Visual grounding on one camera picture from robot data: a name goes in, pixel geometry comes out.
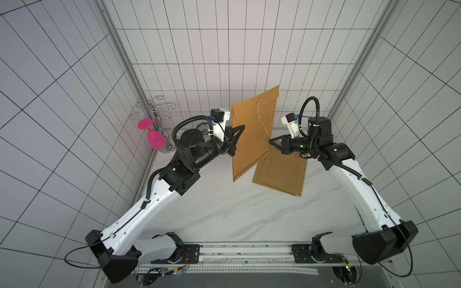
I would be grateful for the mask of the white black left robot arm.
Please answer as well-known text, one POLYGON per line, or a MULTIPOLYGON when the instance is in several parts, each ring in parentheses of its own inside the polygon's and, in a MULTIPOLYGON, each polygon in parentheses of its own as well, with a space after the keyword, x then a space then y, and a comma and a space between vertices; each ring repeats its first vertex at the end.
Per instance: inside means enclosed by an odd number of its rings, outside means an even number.
POLYGON ((143 260, 167 260, 173 264, 187 257, 184 242, 173 232, 140 240, 143 231, 170 203, 182 196, 199 178, 200 170, 221 155, 233 157, 245 126, 226 127, 226 116, 214 109, 180 122, 172 131, 176 152, 163 168, 154 171, 146 193, 119 220, 102 231, 92 230, 87 246, 112 284, 128 277, 143 260))

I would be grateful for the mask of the brown kraft file bag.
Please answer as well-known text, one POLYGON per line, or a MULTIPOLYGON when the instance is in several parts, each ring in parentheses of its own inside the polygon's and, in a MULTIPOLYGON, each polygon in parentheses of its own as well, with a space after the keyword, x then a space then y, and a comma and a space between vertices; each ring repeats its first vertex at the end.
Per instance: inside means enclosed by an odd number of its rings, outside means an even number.
POLYGON ((232 126, 245 125, 232 158, 233 180, 236 181, 269 153, 279 87, 232 105, 232 126))

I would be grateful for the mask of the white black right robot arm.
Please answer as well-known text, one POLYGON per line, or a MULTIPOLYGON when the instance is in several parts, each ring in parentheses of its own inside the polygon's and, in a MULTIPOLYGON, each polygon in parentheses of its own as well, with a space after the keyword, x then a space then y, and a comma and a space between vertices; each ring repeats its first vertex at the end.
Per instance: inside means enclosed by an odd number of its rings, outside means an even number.
POLYGON ((414 222, 404 221, 378 194, 350 148, 334 142, 331 121, 320 115, 319 100, 309 97, 302 108, 310 102, 315 104, 315 115, 307 119, 307 130, 302 129, 303 111, 287 114, 281 121, 289 134, 272 138, 269 143, 284 155, 298 153, 321 163, 344 188, 363 225, 357 234, 324 232, 314 236, 309 247, 311 258, 323 263, 329 255, 350 254, 374 265, 409 251, 418 228, 414 222))

